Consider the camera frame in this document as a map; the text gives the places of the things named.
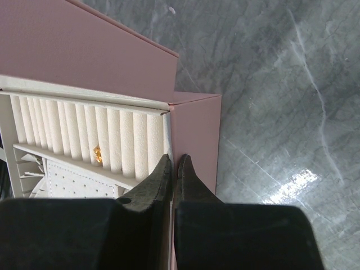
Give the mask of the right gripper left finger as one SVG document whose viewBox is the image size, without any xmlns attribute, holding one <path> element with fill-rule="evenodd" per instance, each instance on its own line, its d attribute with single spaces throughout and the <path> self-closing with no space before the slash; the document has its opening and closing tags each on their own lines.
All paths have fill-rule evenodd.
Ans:
<svg viewBox="0 0 360 270">
<path fill-rule="evenodd" d="M 2 269 L 168 269 L 172 162 L 117 199 L 1 203 Z"/>
</svg>

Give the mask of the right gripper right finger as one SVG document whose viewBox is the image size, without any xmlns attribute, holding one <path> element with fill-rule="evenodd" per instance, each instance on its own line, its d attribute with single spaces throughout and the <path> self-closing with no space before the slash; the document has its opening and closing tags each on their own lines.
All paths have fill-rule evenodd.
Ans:
<svg viewBox="0 0 360 270">
<path fill-rule="evenodd" d="M 222 202 L 181 157 L 175 193 L 178 269 L 322 269 L 306 215 L 295 206 Z"/>
</svg>

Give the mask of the pink jewelry box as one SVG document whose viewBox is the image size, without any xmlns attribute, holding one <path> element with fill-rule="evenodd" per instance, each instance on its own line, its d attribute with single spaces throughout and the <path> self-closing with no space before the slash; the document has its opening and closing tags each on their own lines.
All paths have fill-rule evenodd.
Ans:
<svg viewBox="0 0 360 270">
<path fill-rule="evenodd" d="M 179 163 L 189 155 L 215 192 L 221 114 L 220 95 L 175 91 L 177 61 L 82 2 L 2 1 L 1 160 L 10 199 L 117 199 L 168 155 L 168 269 L 176 269 Z"/>
</svg>

